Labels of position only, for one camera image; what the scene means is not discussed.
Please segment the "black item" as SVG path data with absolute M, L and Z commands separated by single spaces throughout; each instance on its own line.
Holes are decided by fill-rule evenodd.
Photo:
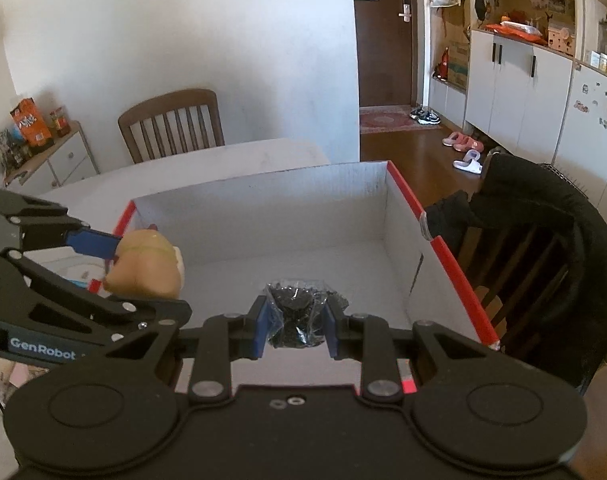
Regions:
M 275 349 L 305 349 L 323 344 L 323 311 L 331 304 L 341 311 L 348 299 L 317 280 L 277 280 L 265 286 L 270 330 L 268 342 Z

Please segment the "white side cabinet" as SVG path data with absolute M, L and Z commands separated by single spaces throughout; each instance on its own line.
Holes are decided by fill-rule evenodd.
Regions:
M 8 174 L 4 185 L 8 191 L 40 196 L 98 174 L 81 124 L 72 122 L 69 134 Z

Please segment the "yellow plush toy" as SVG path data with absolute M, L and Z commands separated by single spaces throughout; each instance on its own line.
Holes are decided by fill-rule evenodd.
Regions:
M 135 230 L 121 238 L 104 288 L 120 297 L 174 300 L 184 273 L 180 249 L 157 230 Z

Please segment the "white storage cabinets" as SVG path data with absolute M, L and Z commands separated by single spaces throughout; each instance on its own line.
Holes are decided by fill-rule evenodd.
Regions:
M 561 170 L 607 221 L 607 0 L 425 0 L 423 21 L 425 102 Z

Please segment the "red cardboard box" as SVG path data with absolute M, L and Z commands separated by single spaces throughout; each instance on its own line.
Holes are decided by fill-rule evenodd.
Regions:
M 158 226 L 183 254 L 190 325 L 247 311 L 285 278 L 322 281 L 352 314 L 394 328 L 436 322 L 488 346 L 485 312 L 445 246 L 419 226 L 421 208 L 384 162 L 352 162 L 176 188 L 109 179 L 74 213 L 94 229 Z

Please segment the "wooden chair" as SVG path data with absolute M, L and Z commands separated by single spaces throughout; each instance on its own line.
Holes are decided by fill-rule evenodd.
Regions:
M 134 164 L 225 145 L 218 97 L 209 89 L 140 102 L 121 114 L 118 127 Z

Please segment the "orange snack bag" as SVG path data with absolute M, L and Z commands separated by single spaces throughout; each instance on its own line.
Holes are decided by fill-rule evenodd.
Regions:
M 54 139 L 34 99 L 22 99 L 10 112 L 23 139 L 35 151 L 43 151 L 54 144 Z

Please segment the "dark brown door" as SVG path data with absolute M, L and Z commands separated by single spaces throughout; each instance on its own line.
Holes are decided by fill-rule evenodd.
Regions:
M 361 107 L 409 105 L 416 96 L 416 0 L 353 0 Z

